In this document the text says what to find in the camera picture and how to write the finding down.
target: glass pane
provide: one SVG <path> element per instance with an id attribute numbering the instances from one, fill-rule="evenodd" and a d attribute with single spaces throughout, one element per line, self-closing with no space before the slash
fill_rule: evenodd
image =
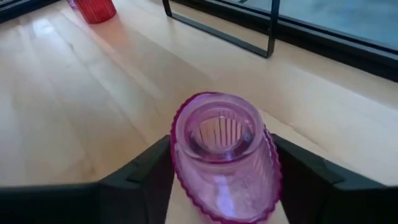
<path id="1" fill-rule="evenodd" d="M 237 2 L 271 9 L 271 0 Z M 398 49 L 398 0 L 280 0 L 280 14 Z"/>

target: red glass vase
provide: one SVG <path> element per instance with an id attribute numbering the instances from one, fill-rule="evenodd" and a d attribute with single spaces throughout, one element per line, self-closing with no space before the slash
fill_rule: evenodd
<path id="1" fill-rule="evenodd" d="M 77 0 L 79 11 L 89 24 L 105 22 L 116 14 L 112 0 Z"/>

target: black metal stand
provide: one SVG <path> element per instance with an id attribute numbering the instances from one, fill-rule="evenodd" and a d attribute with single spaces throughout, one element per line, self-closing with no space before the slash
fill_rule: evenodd
<path id="1" fill-rule="evenodd" d="M 201 24 L 197 21 L 194 21 L 192 19 L 178 15 L 177 13 L 172 12 L 172 10 L 170 8 L 169 0 L 163 0 L 163 7 L 164 7 L 164 11 L 166 12 L 167 16 L 169 16 L 173 19 L 176 19 L 180 22 L 183 22 L 185 24 L 188 24 L 192 27 L 195 27 L 197 29 L 200 29 L 202 31 L 205 31 L 213 36 L 216 36 L 220 39 L 228 41 L 231 44 L 234 44 L 238 47 L 243 48 L 244 50 L 248 50 L 248 51 L 255 53 L 256 55 L 259 55 L 264 58 L 269 58 L 272 55 L 272 53 L 274 53 L 275 28 L 276 28 L 278 17 L 279 17 L 279 4 L 280 4 L 280 0 L 272 0 L 271 18 L 270 18 L 270 23 L 269 23 L 269 27 L 268 27 L 268 45 L 267 45 L 267 50 L 264 50 L 264 49 L 254 46 L 252 44 L 249 44 L 241 39 L 238 39 L 231 35 L 225 34 L 224 32 L 221 32 L 219 30 L 216 30 L 216 29 L 206 26 L 204 24 Z"/>

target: light wood floor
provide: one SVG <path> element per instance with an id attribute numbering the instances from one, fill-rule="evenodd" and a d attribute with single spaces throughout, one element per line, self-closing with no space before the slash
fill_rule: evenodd
<path id="1" fill-rule="evenodd" d="M 154 1 L 114 0 L 118 15 L 96 26 L 66 1 L 0 24 L 0 185 L 104 177 L 167 134 L 178 106 L 204 90 L 240 95 L 271 131 L 398 184 L 398 84 L 280 41 L 264 60 L 166 18 Z"/>

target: pink glass vase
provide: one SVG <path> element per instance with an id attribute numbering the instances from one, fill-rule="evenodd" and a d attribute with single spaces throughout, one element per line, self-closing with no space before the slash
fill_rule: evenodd
<path id="1" fill-rule="evenodd" d="M 274 211 L 282 178 L 276 147 L 246 100 L 193 95 L 174 117 L 171 148 L 182 187 L 213 221 L 257 223 Z"/>

